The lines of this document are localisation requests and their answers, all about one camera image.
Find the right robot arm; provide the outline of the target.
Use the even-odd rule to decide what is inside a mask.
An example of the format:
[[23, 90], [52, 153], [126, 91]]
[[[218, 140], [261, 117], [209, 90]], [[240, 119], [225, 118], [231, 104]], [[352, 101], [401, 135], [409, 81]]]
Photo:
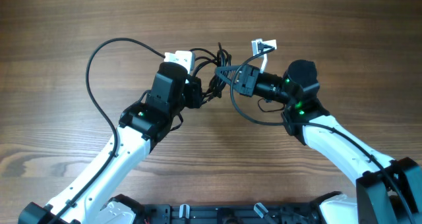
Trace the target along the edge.
[[296, 60], [283, 76], [249, 64], [219, 67], [216, 76], [242, 96], [284, 105], [281, 125], [329, 159], [356, 188], [356, 197], [333, 192], [316, 205], [321, 223], [420, 223], [421, 167], [396, 160], [348, 132], [317, 98], [320, 84], [312, 61]]

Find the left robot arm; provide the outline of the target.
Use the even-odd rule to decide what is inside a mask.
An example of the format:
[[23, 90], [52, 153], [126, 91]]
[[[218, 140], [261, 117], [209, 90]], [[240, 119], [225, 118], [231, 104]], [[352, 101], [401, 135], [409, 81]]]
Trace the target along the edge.
[[113, 136], [85, 170], [44, 207], [29, 203], [19, 223], [136, 223], [143, 207], [113, 192], [171, 130], [175, 116], [189, 106], [187, 94], [196, 90], [193, 63], [164, 62], [146, 101], [130, 105]]

